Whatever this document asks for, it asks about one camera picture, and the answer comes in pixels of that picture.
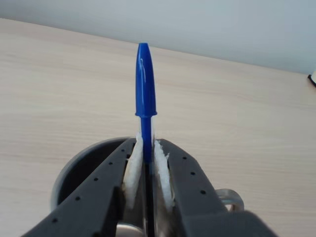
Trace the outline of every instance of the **pen cap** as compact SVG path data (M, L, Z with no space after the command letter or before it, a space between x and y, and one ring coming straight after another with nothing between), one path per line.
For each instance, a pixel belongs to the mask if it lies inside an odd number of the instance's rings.
M140 43L136 59L136 115L148 118L156 114L152 58L148 44Z

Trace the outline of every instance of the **light wood surface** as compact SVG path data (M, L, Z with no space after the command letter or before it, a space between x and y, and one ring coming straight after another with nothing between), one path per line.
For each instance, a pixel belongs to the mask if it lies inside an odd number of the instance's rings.
M134 136L137 45L0 20L0 236L49 213L69 159ZM281 237L316 233L316 88L307 75L151 48L156 137L193 155Z

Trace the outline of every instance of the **wooden table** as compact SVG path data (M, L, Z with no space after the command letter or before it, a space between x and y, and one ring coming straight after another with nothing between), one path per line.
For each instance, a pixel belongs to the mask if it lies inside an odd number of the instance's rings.
M63 166L134 136L137 45L0 20L0 236L49 213ZM316 233L316 88L307 75L151 48L156 137L193 155L281 237Z

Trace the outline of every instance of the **white wall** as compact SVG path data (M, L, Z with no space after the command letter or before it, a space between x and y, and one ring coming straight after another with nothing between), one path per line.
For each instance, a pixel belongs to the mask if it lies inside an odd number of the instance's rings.
M0 17L311 73L316 0L0 0Z

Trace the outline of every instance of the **pen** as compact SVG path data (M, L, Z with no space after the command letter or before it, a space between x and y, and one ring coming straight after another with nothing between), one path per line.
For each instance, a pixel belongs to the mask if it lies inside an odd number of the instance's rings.
M143 210L145 236L155 236L152 165L152 116L156 115L153 63L147 43L138 45L136 59L136 116L141 120L143 138Z

